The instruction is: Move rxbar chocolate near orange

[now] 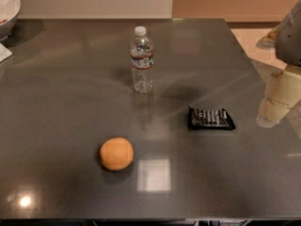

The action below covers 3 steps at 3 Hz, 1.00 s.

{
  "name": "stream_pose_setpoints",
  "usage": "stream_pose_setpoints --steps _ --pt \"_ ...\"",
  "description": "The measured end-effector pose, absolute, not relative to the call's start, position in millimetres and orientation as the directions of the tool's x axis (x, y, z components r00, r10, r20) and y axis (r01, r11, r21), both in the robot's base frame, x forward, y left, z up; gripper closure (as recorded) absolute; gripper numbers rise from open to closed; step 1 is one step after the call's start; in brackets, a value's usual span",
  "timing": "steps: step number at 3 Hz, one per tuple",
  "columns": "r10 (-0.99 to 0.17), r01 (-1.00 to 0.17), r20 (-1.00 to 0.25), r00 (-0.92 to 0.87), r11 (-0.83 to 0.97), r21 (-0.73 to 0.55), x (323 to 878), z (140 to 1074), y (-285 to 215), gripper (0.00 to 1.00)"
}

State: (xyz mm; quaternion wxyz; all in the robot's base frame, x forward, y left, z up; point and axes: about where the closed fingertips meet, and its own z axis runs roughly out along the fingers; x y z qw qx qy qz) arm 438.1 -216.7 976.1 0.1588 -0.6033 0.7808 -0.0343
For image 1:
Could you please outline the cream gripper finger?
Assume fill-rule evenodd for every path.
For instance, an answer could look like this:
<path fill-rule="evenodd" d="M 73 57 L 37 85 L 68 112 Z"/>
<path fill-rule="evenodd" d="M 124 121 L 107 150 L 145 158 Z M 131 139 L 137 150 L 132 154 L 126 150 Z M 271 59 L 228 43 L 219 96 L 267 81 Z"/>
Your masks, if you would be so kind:
<path fill-rule="evenodd" d="M 263 128 L 274 127 L 300 100 L 300 66 L 288 65 L 284 70 L 270 73 L 259 106 L 257 124 Z"/>

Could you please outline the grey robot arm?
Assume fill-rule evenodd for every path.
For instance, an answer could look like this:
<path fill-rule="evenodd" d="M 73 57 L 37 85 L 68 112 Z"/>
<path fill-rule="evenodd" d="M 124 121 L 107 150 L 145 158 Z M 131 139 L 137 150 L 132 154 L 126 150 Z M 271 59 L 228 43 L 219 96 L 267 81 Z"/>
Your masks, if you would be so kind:
<path fill-rule="evenodd" d="M 263 128 L 277 125 L 301 100 L 301 1 L 280 22 L 275 49 L 277 59 L 287 66 L 266 83 L 256 119 Z"/>

